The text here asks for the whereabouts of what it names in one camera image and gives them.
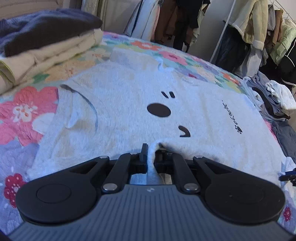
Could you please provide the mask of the brown hanging garment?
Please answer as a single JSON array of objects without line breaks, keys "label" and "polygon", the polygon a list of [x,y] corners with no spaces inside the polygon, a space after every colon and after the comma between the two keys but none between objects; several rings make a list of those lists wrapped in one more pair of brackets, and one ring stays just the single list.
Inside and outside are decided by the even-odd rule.
[{"label": "brown hanging garment", "polygon": [[158,44],[165,44],[171,40],[175,33],[175,23],[178,16],[178,7],[176,1],[163,1],[157,27],[154,33],[154,41]]}]

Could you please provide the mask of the beige curtain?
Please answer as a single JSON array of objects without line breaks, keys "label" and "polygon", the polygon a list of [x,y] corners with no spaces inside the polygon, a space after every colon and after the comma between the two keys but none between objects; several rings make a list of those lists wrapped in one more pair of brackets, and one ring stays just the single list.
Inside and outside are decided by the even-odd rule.
[{"label": "beige curtain", "polygon": [[107,5],[108,0],[82,0],[81,10],[97,16],[105,22]]}]

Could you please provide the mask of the dark grey folded shirt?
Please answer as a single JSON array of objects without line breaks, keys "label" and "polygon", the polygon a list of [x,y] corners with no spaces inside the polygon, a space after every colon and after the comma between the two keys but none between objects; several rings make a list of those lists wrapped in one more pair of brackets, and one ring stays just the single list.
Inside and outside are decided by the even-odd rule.
[{"label": "dark grey folded shirt", "polygon": [[277,122],[271,124],[273,133],[275,134],[280,147],[286,157],[291,157],[295,162],[296,158],[296,133],[289,125],[288,121]]}]

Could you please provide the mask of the floral bed sheet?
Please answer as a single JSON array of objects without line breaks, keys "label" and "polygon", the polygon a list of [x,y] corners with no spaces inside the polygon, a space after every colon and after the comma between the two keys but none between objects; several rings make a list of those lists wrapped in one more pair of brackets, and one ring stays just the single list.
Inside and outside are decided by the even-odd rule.
[{"label": "floral bed sheet", "polygon": [[58,105],[58,86],[108,60],[114,48],[148,54],[192,80],[243,93],[239,78],[209,62],[155,43],[106,32],[100,44],[55,64],[1,95],[1,231],[9,234],[22,219],[16,193],[31,168]]}]

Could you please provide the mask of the white floral folded garment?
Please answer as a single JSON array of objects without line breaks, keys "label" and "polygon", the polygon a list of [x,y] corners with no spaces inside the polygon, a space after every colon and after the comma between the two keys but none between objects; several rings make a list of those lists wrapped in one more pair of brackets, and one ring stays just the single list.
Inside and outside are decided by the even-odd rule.
[{"label": "white floral folded garment", "polygon": [[267,90],[278,101],[281,108],[286,111],[294,111],[296,109],[296,102],[291,91],[282,84],[274,80],[270,80],[265,84]]}]

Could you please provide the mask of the black jacket white piping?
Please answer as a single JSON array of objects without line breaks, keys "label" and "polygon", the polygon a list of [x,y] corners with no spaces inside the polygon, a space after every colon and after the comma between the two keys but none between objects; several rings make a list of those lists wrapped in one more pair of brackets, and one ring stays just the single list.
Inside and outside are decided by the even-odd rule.
[{"label": "black jacket white piping", "polygon": [[296,67],[296,46],[295,39],[292,41],[290,48],[285,53],[278,69],[280,77],[284,83],[295,86],[295,67]]}]

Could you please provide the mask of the cream fleece jacket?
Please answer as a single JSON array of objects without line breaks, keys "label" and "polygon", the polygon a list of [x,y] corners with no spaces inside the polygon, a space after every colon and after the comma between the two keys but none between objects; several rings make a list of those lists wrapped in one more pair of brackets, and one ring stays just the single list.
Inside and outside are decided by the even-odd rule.
[{"label": "cream fleece jacket", "polygon": [[237,0],[228,24],[236,28],[244,42],[263,50],[267,34],[268,1]]}]

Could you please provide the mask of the black hanging garment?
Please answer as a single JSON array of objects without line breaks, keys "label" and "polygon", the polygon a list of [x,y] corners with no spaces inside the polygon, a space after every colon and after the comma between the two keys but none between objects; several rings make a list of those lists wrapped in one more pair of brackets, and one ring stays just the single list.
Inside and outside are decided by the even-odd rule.
[{"label": "black hanging garment", "polygon": [[176,1],[177,20],[175,22],[173,48],[185,52],[196,42],[200,25],[211,1]]}]

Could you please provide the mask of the cream folded garment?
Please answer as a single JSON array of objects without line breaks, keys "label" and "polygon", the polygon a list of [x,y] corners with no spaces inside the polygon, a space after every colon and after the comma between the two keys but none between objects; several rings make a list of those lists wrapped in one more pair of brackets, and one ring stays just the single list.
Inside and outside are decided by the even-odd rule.
[{"label": "cream folded garment", "polygon": [[40,49],[25,51],[12,57],[1,56],[1,94],[55,64],[85,52],[94,45],[98,45],[102,38],[103,31],[95,29],[81,36]]}]

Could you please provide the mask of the dark navy folded sweater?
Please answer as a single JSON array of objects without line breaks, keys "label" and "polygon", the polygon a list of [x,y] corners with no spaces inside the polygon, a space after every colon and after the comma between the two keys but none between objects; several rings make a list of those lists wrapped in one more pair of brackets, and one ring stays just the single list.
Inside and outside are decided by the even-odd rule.
[{"label": "dark navy folded sweater", "polygon": [[39,49],[101,28],[103,21],[79,9],[42,10],[1,19],[1,54]]}]

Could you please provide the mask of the white pink hanging garments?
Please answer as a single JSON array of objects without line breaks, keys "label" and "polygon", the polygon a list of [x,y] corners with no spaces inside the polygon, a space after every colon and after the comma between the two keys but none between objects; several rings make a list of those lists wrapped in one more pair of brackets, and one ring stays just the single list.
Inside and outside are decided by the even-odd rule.
[{"label": "white pink hanging garments", "polygon": [[128,20],[124,34],[145,41],[153,40],[161,4],[161,1],[140,1]]}]

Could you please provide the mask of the grey cat face t-shirt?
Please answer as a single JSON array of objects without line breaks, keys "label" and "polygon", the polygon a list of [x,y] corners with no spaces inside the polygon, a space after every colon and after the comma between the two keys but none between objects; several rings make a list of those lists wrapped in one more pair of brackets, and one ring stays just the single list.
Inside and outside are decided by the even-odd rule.
[{"label": "grey cat face t-shirt", "polygon": [[241,93],[185,76],[153,57],[114,49],[108,61],[64,82],[30,179],[98,156],[116,159],[149,146],[186,159],[206,157],[278,184],[285,155],[262,116]]}]

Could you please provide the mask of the light green hanging jacket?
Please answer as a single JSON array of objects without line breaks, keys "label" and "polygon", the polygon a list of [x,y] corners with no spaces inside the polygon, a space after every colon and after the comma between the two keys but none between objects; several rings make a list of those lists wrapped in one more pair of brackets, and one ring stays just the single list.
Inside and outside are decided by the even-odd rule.
[{"label": "light green hanging jacket", "polygon": [[276,43],[270,54],[272,60],[276,65],[281,62],[282,58],[287,53],[296,36],[295,24],[289,19],[285,19],[285,21],[281,25],[281,29],[281,40]]}]

